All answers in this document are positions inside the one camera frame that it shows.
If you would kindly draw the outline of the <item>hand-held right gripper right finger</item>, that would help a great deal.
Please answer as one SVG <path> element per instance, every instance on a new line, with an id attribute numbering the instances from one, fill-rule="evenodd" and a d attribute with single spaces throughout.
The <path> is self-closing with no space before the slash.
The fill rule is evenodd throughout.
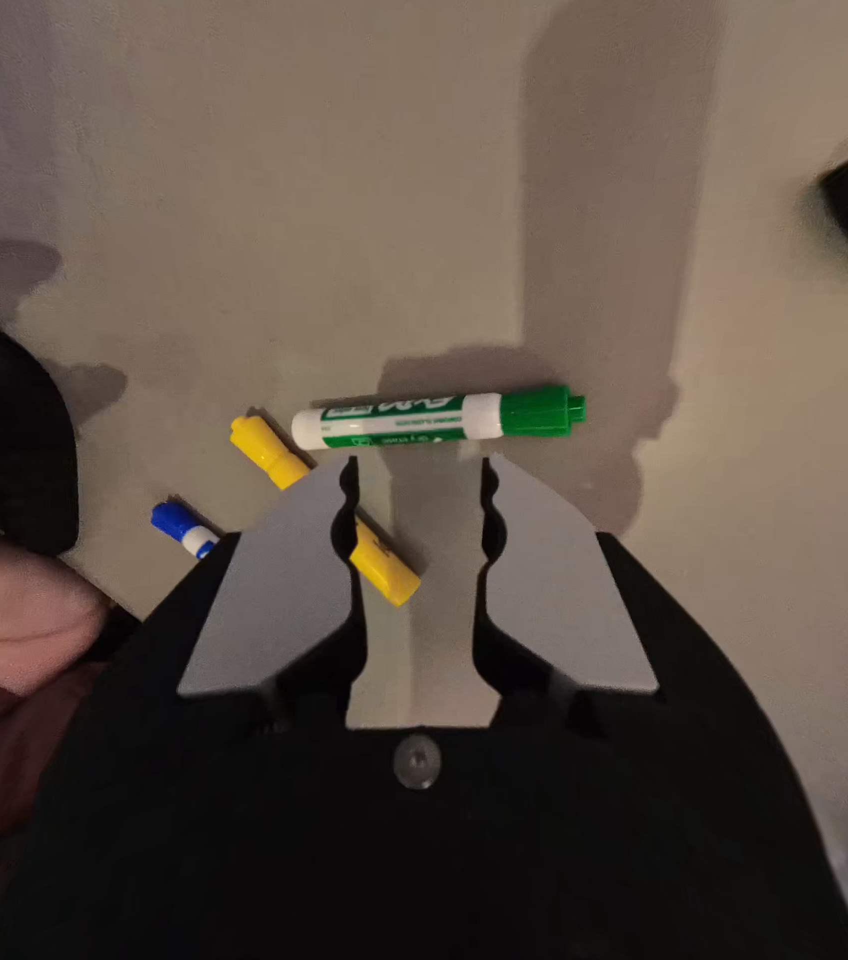
<path id="1" fill-rule="evenodd" d="M 502 454 L 481 466 L 473 663 L 494 722 L 548 722 L 591 693 L 654 697 L 660 683 L 596 527 Z"/>

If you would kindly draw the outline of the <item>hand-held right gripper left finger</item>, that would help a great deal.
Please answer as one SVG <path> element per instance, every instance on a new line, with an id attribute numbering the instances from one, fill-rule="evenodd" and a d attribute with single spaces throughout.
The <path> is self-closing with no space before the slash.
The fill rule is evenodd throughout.
<path id="1" fill-rule="evenodd" d="M 358 570 L 358 462 L 291 485 L 242 532 L 180 678 L 186 699 L 261 694 L 290 716 L 311 701 L 344 722 L 368 658 Z"/>

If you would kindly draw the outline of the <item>yellow marker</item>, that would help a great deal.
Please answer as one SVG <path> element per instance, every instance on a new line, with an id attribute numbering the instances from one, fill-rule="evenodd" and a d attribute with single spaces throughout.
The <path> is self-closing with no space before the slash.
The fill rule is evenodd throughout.
<path id="1" fill-rule="evenodd" d="M 260 415 L 234 419 L 230 440 L 280 491 L 312 471 Z M 392 606 L 404 606 L 417 592 L 420 577 L 358 515 L 355 524 L 357 544 L 351 554 L 352 564 Z"/>

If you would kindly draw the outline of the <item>green dry erase marker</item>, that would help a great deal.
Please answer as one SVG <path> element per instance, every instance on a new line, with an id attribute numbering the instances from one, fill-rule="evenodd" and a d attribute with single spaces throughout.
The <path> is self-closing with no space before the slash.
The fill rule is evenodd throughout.
<path id="1" fill-rule="evenodd" d="M 306 451 L 564 438 L 586 420 L 587 402 L 567 386 L 351 403 L 297 413 L 294 443 Z"/>

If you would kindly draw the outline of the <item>person's left hand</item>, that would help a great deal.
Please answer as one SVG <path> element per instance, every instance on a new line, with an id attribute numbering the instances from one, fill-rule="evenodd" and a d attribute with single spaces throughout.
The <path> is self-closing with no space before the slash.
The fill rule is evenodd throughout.
<path id="1" fill-rule="evenodd" d="M 86 654 L 113 605 L 58 558 L 0 536 L 0 689 L 25 697 Z"/>

